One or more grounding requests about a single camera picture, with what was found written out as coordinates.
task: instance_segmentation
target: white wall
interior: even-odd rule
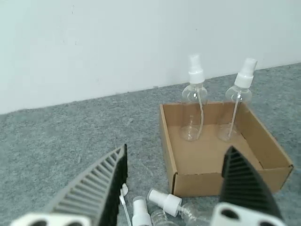
[[[0,113],[301,62],[299,0],[0,0]]]

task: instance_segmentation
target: white spray nozzle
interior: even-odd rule
[[[205,81],[204,70],[201,66],[201,61],[199,55],[192,55],[190,58],[190,83],[199,84]]]
[[[147,200],[161,207],[166,213],[176,217],[181,206],[182,199],[172,195],[160,192],[154,188],[149,191]]]
[[[253,77],[254,77],[253,74],[256,65],[257,65],[257,60],[247,58],[244,62],[242,69],[237,74],[234,84],[243,89],[250,88],[253,81]]]
[[[133,226],[151,226],[151,218],[147,211],[145,198],[137,196],[133,199]]]

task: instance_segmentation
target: bottle neck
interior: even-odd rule
[[[235,87],[235,90],[241,91],[241,92],[247,92],[249,90],[249,88],[241,88],[237,85],[234,85],[234,87]]]
[[[180,209],[180,215],[185,223],[196,218],[196,209],[191,203],[183,205]]]
[[[203,88],[203,82],[202,83],[190,83],[190,85],[192,87],[195,87],[195,88]]]
[[[153,212],[150,217],[153,226],[168,221],[167,215],[163,210],[157,210]]]

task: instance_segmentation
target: box flap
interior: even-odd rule
[[[238,109],[237,127],[264,169],[293,165],[276,139],[245,104]]]
[[[174,177],[177,173],[177,168],[174,161],[174,154],[172,151],[168,131],[167,131],[167,124],[164,114],[164,107],[160,105],[160,133],[161,133],[161,140],[162,140],[162,149],[163,149],[163,158],[167,170],[167,178],[169,184],[169,192],[172,193],[174,189]]]
[[[292,170],[293,166],[289,166],[275,169],[263,169],[258,172],[263,181],[268,185],[269,189],[274,193],[282,188]]]
[[[176,175],[173,194],[180,197],[218,195],[222,181],[221,173]]]

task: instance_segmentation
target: plastic tube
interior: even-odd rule
[[[202,129],[203,129],[203,124],[204,124],[204,112],[203,112],[203,105],[202,105],[202,99],[201,99],[201,94],[199,91],[199,88],[197,88],[197,95],[198,95],[198,102],[199,102],[199,107],[201,109],[201,124],[199,126],[199,130],[198,130],[198,137],[201,135]]]
[[[230,124],[229,133],[228,133],[228,139],[230,139],[232,131],[233,131],[234,120],[235,120],[235,116],[236,116],[236,111],[237,111],[237,106],[238,106],[238,103],[239,103],[240,95],[241,95],[241,91],[238,92],[238,95],[237,95],[237,98],[236,98],[234,111],[233,111],[233,115],[232,115],[232,121],[231,121],[231,124]]]

